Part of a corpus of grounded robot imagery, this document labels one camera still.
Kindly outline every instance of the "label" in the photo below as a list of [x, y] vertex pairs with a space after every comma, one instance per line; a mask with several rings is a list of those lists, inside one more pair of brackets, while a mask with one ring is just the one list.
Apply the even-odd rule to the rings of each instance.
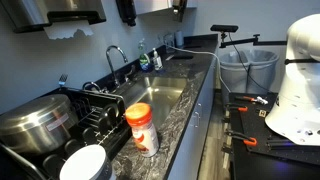
[[266, 117], [266, 116], [267, 116], [267, 111], [260, 110], [260, 111], [259, 111], [259, 116], [260, 116], [260, 117]]
[[61, 116], [59, 119], [48, 124], [46, 127], [47, 127], [48, 131], [52, 131], [55, 128], [57, 128], [58, 126], [60, 126], [61, 124], [63, 124], [67, 119], [69, 119], [69, 115], [65, 114], [65, 115]]
[[154, 69], [157, 71], [159, 70], [159, 65], [158, 65], [158, 58], [154, 57], [153, 58], [153, 65], [154, 65]]
[[149, 59], [148, 55], [143, 54], [140, 56], [140, 66], [141, 66], [141, 69], [144, 71], [149, 70], [150, 59]]
[[151, 157], [158, 151], [157, 132], [152, 123], [145, 129], [132, 128], [132, 136], [142, 156]]
[[161, 62], [160, 56], [157, 57], [157, 64], [158, 64], [159, 70], [162, 69], [162, 62]]

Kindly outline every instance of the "pot lid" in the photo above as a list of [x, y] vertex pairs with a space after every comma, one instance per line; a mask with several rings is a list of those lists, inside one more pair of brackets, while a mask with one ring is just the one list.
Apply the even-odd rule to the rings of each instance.
[[64, 94], [54, 94], [29, 101], [0, 116], [0, 135], [15, 134], [36, 127], [69, 111], [70, 100]]

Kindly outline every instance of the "cabinet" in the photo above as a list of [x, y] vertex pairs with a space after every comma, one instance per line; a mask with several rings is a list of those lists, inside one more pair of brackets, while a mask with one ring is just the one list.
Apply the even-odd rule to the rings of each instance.
[[196, 180], [206, 140], [214, 98], [213, 61], [198, 96], [188, 127], [172, 165], [169, 180]]
[[[134, 0], [137, 14], [160, 11], [172, 7], [173, 0]], [[187, 8], [196, 8], [198, 0], [188, 0]]]

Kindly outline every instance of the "cable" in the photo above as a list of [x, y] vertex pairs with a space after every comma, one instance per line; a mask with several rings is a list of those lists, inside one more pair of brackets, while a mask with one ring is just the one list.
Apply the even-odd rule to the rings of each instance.
[[218, 61], [217, 64], [218, 64], [218, 68], [219, 68], [219, 79], [220, 79], [220, 81], [222, 82], [222, 84], [227, 88], [228, 92], [229, 92], [229, 93], [231, 92], [231, 90], [229, 89], [229, 87], [228, 87], [227, 84], [223, 81], [223, 79], [222, 79], [222, 77], [221, 77], [221, 72], [220, 72], [220, 70], [221, 70], [221, 68], [220, 68], [220, 59], [219, 59], [219, 57], [218, 57], [216, 54], [211, 53], [211, 52], [197, 52], [197, 51], [190, 51], [190, 50], [185, 50], [185, 49], [179, 49], [179, 48], [175, 48], [175, 47], [169, 46], [169, 45], [167, 45], [167, 44], [165, 44], [165, 43], [164, 43], [164, 45], [167, 46], [167, 47], [170, 47], [170, 48], [172, 48], [172, 49], [178, 50], [178, 51], [183, 51], [183, 52], [188, 52], [188, 53], [193, 53], [193, 54], [209, 54], [209, 55], [214, 56], [214, 57], [217, 59], [217, 61]]
[[[230, 41], [233, 42], [233, 41], [232, 41], [232, 38], [231, 38], [231, 35], [230, 35], [230, 32], [228, 32], [228, 34], [229, 34], [229, 39], [230, 39]], [[257, 86], [259, 86], [260, 88], [266, 90], [268, 93], [273, 93], [273, 92], [271, 92], [269, 89], [267, 89], [267, 88], [265, 88], [265, 87], [262, 87], [259, 83], [257, 83], [257, 81], [255, 81], [255, 80], [251, 77], [248, 69], [244, 66], [244, 63], [242, 62], [241, 55], [240, 55], [237, 47], [236, 47], [234, 44], [232, 44], [232, 46], [233, 46], [234, 49], [237, 51], [238, 56], [239, 56], [239, 60], [240, 60], [240, 62], [241, 62], [241, 64], [242, 64], [244, 70], [247, 72], [247, 76], [248, 76]]]

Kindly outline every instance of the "bottle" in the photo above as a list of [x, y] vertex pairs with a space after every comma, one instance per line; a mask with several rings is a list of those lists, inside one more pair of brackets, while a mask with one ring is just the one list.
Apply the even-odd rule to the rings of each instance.
[[153, 63], [154, 63], [154, 69], [156, 71], [160, 71], [163, 66], [161, 62], [161, 57], [159, 56], [158, 52], [156, 51], [156, 48], [153, 48]]
[[144, 39], [142, 39], [141, 41], [139, 41], [139, 62], [140, 62], [140, 66], [143, 72], [150, 72], [152, 71], [151, 69], [151, 63], [150, 63], [150, 58], [148, 56], [148, 54], [146, 54], [146, 44], [144, 43]]
[[155, 155], [159, 149], [159, 142], [152, 123], [151, 107], [146, 103], [135, 103], [126, 110], [125, 116], [141, 155], [144, 157]]

